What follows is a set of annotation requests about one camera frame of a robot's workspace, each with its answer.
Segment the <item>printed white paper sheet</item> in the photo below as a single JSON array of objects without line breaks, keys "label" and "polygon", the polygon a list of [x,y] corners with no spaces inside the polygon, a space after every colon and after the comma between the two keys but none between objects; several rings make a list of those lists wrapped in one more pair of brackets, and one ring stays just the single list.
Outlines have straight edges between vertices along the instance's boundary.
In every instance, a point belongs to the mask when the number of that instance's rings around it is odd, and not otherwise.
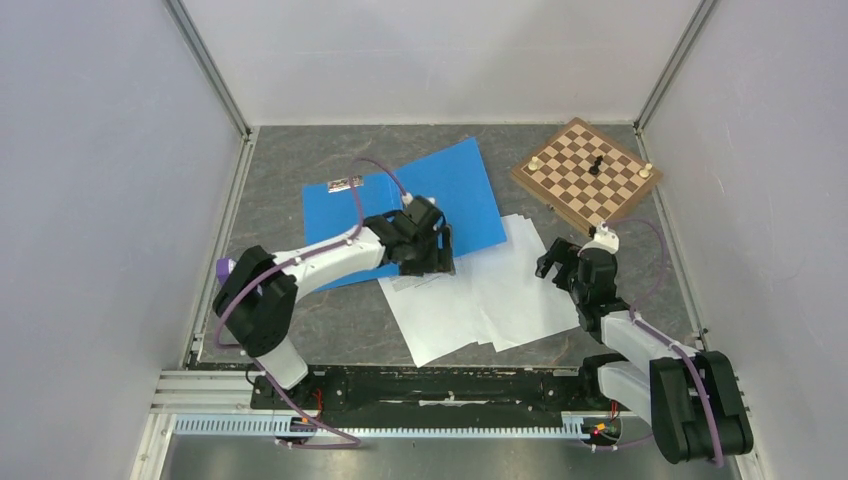
[{"label": "printed white paper sheet", "polygon": [[469,344],[491,341],[487,318],[462,277],[395,276],[378,283],[415,366],[425,366]]}]

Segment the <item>blue file folder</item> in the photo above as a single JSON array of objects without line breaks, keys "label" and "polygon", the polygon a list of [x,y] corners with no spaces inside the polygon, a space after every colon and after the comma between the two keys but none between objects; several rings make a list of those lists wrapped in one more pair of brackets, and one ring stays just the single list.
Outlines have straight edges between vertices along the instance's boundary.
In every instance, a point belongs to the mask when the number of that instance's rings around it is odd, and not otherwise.
[{"label": "blue file folder", "polygon": [[[476,138],[399,167],[394,174],[407,192],[436,200],[452,228],[454,257],[506,241]],[[327,182],[307,185],[302,200],[308,245],[339,235],[357,223],[357,209],[347,187],[332,191]]]}]

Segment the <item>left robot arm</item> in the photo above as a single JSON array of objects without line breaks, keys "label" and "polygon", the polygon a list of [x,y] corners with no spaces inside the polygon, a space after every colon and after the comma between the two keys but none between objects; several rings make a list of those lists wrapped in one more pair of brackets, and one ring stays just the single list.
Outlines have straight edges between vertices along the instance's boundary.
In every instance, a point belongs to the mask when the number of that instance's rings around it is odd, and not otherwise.
[{"label": "left robot arm", "polygon": [[341,234],[270,253],[251,247],[231,266],[213,301],[235,348],[257,363],[291,408],[307,405],[314,383],[289,337],[296,304],[347,276],[394,265],[401,276],[453,273],[453,232],[435,202],[409,198],[400,210],[360,216]]}]

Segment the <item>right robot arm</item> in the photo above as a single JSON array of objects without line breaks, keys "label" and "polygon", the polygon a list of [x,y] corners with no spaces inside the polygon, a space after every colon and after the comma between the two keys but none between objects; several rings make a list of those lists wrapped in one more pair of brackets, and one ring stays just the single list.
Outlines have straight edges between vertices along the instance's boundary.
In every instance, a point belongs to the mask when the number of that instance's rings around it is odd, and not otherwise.
[{"label": "right robot arm", "polygon": [[609,242],[584,246],[556,239],[535,274],[574,303],[580,327],[609,353],[585,360],[577,382],[591,408],[610,401],[651,428],[671,464],[706,460],[716,466],[754,449],[754,435],[730,359],[683,345],[649,324],[617,291],[618,261]]}]

